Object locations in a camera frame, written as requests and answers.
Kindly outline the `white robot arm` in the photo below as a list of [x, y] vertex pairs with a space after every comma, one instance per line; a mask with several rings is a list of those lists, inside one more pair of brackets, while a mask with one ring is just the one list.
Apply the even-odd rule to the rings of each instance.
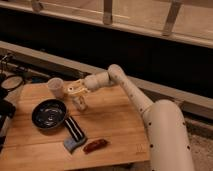
[[72, 81], [67, 93], [81, 107], [82, 96], [102, 87], [119, 85], [141, 115], [150, 141], [151, 171], [195, 171], [185, 120], [171, 100], [153, 102], [124, 73], [112, 64], [105, 72]]

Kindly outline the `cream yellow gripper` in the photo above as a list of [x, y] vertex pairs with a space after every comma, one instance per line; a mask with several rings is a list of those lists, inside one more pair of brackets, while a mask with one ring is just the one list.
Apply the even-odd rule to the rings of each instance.
[[84, 85], [82, 79], [77, 80], [76, 82], [71, 82], [66, 86], [66, 90], [68, 91], [68, 95], [71, 97], [83, 96], [90, 91]]

